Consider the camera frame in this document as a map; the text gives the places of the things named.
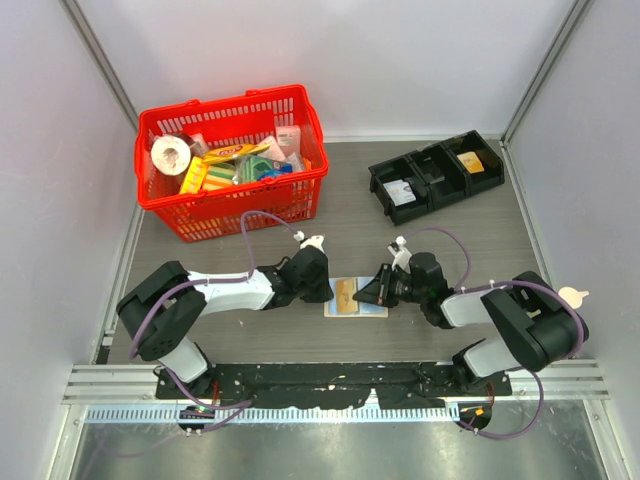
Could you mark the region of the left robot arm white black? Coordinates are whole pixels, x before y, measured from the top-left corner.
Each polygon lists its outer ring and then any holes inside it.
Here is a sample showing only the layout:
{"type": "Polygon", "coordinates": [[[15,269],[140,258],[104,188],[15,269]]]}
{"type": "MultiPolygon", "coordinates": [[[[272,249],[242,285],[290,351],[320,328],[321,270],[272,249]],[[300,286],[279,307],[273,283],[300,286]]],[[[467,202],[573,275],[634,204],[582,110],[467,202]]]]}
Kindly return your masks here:
{"type": "Polygon", "coordinates": [[[232,310],[283,308],[296,298],[305,303],[333,298],[328,257],[316,246],[246,273],[205,275],[169,261],[122,298],[116,313],[135,356],[159,362],[166,384],[183,396],[202,398],[212,390],[214,367],[187,337],[196,320],[232,310]]]}

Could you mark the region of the beige leather card holder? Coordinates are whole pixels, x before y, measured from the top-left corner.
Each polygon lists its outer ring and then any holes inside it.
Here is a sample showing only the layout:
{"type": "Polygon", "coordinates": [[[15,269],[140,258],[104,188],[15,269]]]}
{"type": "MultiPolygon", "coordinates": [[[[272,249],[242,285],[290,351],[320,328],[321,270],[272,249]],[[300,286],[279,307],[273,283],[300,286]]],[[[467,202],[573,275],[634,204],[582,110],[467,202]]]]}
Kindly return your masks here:
{"type": "Polygon", "coordinates": [[[330,278],[333,298],[324,303],[326,318],[387,318],[388,309],[379,305],[360,302],[354,295],[364,288],[372,277],[330,278]]]}

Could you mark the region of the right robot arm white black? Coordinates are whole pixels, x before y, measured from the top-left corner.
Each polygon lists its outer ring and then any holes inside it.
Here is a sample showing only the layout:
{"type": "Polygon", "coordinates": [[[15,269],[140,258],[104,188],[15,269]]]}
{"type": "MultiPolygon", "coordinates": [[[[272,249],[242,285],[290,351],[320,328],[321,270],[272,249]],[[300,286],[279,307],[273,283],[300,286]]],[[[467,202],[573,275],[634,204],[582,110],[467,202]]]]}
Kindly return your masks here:
{"type": "Polygon", "coordinates": [[[456,290],[428,252],[411,255],[405,266],[382,264],[353,299],[386,308],[417,304],[431,325],[445,330],[493,326],[496,337],[481,339],[452,358],[450,384],[465,395],[477,393],[497,373],[539,372],[575,354],[589,338],[584,319],[538,274],[526,271],[508,282],[456,290]]]}

